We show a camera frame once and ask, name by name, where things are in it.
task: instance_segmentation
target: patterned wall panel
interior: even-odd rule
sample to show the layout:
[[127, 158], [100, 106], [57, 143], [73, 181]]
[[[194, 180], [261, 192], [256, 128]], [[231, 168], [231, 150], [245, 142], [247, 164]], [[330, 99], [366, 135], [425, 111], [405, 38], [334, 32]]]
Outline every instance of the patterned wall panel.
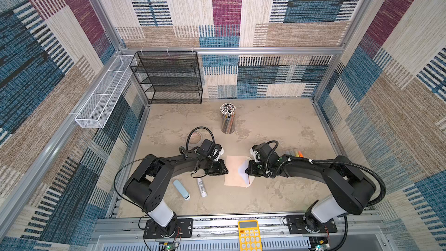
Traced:
[[2, 250], [76, 250], [104, 218], [144, 105], [130, 80], [103, 129], [77, 127], [0, 243]]
[[400, 250], [446, 246], [446, 0], [376, 0], [318, 101], [342, 151], [386, 182]]
[[129, 48], [311, 47], [340, 45], [360, 0], [101, 2]]
[[312, 97], [332, 56], [203, 55], [203, 98]]
[[88, 0], [0, 0], [0, 25], [2, 204], [113, 48]]

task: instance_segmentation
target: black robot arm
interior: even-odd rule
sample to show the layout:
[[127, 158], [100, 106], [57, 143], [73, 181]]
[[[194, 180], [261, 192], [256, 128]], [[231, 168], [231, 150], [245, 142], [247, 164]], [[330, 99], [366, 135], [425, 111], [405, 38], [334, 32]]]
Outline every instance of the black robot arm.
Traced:
[[[125, 183], [123, 193], [148, 213], [160, 204], [172, 177], [199, 169], [209, 176], [228, 173], [223, 160], [215, 161], [210, 157], [220, 152], [221, 146], [208, 139], [199, 148], [183, 151], [181, 155], [168, 158], [147, 155]], [[146, 175], [153, 176], [153, 181], [146, 179]]]
[[[270, 178], [298, 176], [327, 184], [332, 196], [316, 201], [305, 214], [307, 228], [313, 232], [317, 232], [321, 224], [334, 216], [359, 215], [364, 208], [379, 203], [385, 196], [382, 179], [372, 170], [352, 163], [345, 156], [311, 160], [291, 155], [279, 157], [274, 150], [267, 142], [254, 145], [251, 153], [255, 160], [249, 161], [246, 173]], [[380, 194], [372, 201], [370, 199], [376, 186], [361, 170], [371, 174], [380, 184]]]

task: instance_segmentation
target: round container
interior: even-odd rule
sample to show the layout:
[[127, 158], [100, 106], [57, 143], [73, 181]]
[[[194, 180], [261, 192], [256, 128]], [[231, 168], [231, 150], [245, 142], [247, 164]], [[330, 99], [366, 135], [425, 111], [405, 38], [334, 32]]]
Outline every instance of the round container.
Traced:
[[230, 133], [234, 132], [234, 130], [236, 128], [236, 125], [235, 125], [236, 114], [235, 114], [235, 112], [229, 118], [227, 118], [223, 115], [221, 117], [222, 117], [222, 127], [221, 127], [222, 132], [225, 134], [230, 134]]
[[201, 133], [197, 131], [193, 132], [189, 140], [189, 149], [201, 146], [202, 142], [203, 136], [201, 136]]

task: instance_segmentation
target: white wire mesh basket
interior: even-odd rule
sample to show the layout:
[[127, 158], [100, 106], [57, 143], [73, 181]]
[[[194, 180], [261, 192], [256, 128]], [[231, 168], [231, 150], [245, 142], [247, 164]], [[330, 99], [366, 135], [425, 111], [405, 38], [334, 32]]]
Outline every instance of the white wire mesh basket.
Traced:
[[133, 56], [119, 55], [82, 107], [75, 121], [82, 128], [103, 128], [130, 76]]

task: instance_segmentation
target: metal base plate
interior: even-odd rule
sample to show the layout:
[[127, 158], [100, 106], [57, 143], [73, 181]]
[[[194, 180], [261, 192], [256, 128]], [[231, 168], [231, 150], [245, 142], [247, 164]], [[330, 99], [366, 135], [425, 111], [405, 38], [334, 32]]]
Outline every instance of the metal base plate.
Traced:
[[[179, 218], [177, 219], [177, 226], [181, 228], [181, 238], [192, 237], [193, 219], [192, 218]], [[178, 229], [169, 238], [175, 238], [177, 236]], [[144, 239], [158, 239], [163, 238], [163, 234], [158, 228], [157, 224], [153, 221], [147, 221], [144, 230]]]
[[[302, 220], [304, 215], [287, 215], [286, 222], [290, 234], [310, 234], [309, 231], [305, 229], [305, 221]], [[329, 233], [337, 233], [338, 229], [333, 219], [330, 219], [327, 223], [320, 226], [320, 233], [325, 233], [325, 227], [327, 227]]]

